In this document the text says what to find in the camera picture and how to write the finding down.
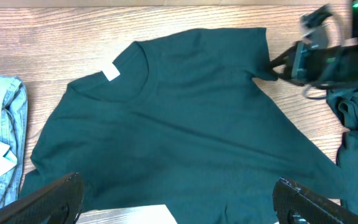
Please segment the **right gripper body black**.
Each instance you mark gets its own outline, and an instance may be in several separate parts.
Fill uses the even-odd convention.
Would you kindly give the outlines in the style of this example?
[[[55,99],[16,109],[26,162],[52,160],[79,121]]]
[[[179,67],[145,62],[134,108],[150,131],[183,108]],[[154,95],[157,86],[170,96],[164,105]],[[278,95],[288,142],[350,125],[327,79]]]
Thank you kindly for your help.
[[[358,4],[352,4],[350,9],[351,36],[357,40],[355,45],[345,45],[340,17],[329,5],[323,5],[300,17],[306,34],[270,62],[271,69],[283,66],[283,72],[275,72],[275,76],[305,87],[303,96],[307,96],[311,88],[358,88]]]

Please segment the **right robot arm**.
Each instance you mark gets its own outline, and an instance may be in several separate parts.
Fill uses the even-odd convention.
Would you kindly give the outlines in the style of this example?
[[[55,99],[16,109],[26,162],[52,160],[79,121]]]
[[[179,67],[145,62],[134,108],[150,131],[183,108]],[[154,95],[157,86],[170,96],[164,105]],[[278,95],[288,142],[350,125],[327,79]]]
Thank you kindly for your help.
[[[345,45],[340,17],[329,5],[323,5],[300,17],[306,34],[270,62],[271,69],[283,66],[283,71],[275,72],[275,76],[304,87],[302,95],[305,98],[312,88],[325,90],[326,98],[358,88],[358,1],[351,1],[350,9],[351,36],[357,41],[355,45]]]

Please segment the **black t-shirt with label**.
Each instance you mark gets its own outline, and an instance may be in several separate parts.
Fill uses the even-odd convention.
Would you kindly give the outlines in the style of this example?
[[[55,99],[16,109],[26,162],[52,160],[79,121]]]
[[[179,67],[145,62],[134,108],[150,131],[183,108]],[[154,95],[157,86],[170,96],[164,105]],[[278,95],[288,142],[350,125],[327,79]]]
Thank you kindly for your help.
[[[71,173],[84,209],[165,205],[178,223],[275,223],[280,177],[346,198],[344,174],[254,83],[270,80],[264,28],[193,29],[133,42],[67,85],[21,195]]]

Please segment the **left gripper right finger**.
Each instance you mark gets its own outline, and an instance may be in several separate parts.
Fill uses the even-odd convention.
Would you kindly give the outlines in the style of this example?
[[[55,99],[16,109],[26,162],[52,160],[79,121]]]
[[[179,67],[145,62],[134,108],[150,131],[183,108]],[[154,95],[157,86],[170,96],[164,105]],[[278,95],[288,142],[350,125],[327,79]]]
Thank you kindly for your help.
[[[358,215],[291,179],[279,178],[272,198],[280,224],[358,224]]]

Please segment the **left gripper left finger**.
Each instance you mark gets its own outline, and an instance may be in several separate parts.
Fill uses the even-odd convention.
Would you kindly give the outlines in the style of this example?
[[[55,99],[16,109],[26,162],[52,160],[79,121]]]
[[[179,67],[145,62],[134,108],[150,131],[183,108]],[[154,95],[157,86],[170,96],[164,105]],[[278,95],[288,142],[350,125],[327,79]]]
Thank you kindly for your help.
[[[85,185],[72,172],[0,209],[0,224],[70,223],[83,210]]]

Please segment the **grey folded garment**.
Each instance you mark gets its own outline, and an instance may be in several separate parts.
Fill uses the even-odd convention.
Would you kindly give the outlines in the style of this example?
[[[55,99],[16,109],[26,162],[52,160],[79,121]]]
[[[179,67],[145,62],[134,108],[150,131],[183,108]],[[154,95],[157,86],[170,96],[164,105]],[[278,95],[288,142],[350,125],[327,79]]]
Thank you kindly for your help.
[[[17,77],[0,76],[0,141],[10,145],[17,165],[0,176],[0,208],[17,200],[23,173],[27,92]]]

